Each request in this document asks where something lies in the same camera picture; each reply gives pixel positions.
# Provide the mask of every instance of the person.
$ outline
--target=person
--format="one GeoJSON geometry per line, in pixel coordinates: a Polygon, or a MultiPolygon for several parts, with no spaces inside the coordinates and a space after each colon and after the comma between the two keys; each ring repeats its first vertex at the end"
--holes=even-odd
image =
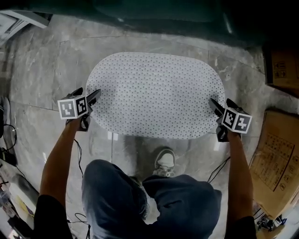
{"type": "MultiPolygon", "coordinates": [[[[33,238],[72,238],[65,212],[71,149],[80,119],[66,125],[43,169],[34,217],[33,238]]],[[[238,134],[228,133],[230,172],[225,238],[256,238],[252,217],[253,186],[238,134]]],[[[140,183],[104,160],[94,160],[84,172],[82,201],[95,239],[207,239],[215,228],[221,193],[188,175],[173,177],[175,155],[164,148],[154,174],[142,182],[155,199],[160,216],[144,222],[146,194],[140,183]]]]}

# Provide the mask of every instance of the black t-shirt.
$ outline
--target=black t-shirt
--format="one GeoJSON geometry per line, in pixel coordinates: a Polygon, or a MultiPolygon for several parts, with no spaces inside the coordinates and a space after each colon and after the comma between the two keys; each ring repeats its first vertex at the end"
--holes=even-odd
{"type": "MultiPolygon", "coordinates": [[[[40,238],[72,239],[64,207],[55,198],[47,195],[38,198],[34,216],[32,239],[40,238]]],[[[236,221],[226,232],[225,239],[230,238],[256,239],[253,217],[245,217],[236,221]]]]}

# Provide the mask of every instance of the cardboard box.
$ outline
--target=cardboard box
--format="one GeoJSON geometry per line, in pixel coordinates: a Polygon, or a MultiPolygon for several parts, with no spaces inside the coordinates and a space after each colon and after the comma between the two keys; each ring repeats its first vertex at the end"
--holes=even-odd
{"type": "Polygon", "coordinates": [[[299,98],[299,49],[266,44],[263,55],[266,84],[299,98]]]}
{"type": "Polygon", "coordinates": [[[295,204],[299,191],[299,116],[266,111],[250,165],[254,200],[271,219],[295,204]]]}
{"type": "Polygon", "coordinates": [[[257,233],[256,233],[256,238],[257,239],[273,239],[273,238],[276,238],[280,233],[281,231],[284,229],[285,225],[280,225],[278,228],[276,228],[275,230],[273,231],[268,231],[264,228],[262,228],[261,230],[259,230],[257,233]]]}

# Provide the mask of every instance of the marble floor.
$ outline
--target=marble floor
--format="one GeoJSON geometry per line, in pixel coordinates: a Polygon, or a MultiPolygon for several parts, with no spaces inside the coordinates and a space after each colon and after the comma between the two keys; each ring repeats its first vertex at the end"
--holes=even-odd
{"type": "MultiPolygon", "coordinates": [[[[18,134],[14,150],[19,169],[37,190],[46,159],[64,128],[57,100],[85,87],[90,72],[100,60],[124,51],[193,57],[212,66],[220,75],[226,97],[253,115],[250,131],[242,139],[248,162],[257,146],[266,108],[274,106],[298,113],[296,98],[265,85],[260,48],[240,49],[191,37],[123,31],[54,15],[47,28],[31,26],[12,39],[6,46],[7,63],[1,67],[0,94],[11,101],[11,122],[18,134]]],[[[140,178],[152,173],[153,161],[161,146],[175,151],[176,175],[188,174],[202,181],[229,156],[227,144],[217,142],[215,130],[194,140],[141,138],[112,134],[92,120],[90,130],[79,132],[76,139],[83,150],[83,170],[93,159],[104,159],[140,178]]],[[[4,168],[13,170],[9,165],[4,168]]],[[[229,163],[212,182],[223,196],[220,219],[211,239],[224,238],[228,168],[229,163]]],[[[81,180],[77,148],[73,147],[66,197],[67,216],[71,221],[76,220],[76,212],[84,213],[81,180]]],[[[148,222],[151,223],[158,212],[153,200],[149,202],[152,207],[148,222]]],[[[75,223],[71,231],[83,239],[87,226],[75,223]]]]}

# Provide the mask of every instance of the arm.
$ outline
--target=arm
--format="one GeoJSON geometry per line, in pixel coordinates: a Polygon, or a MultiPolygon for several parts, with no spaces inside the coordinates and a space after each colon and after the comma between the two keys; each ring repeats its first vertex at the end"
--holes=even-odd
{"type": "Polygon", "coordinates": [[[237,220],[252,216],[253,186],[241,138],[228,131],[230,170],[227,229],[237,220]]]}
{"type": "Polygon", "coordinates": [[[65,126],[43,169],[40,195],[50,195],[64,207],[71,148],[80,121],[81,118],[75,119],[65,126]]]}

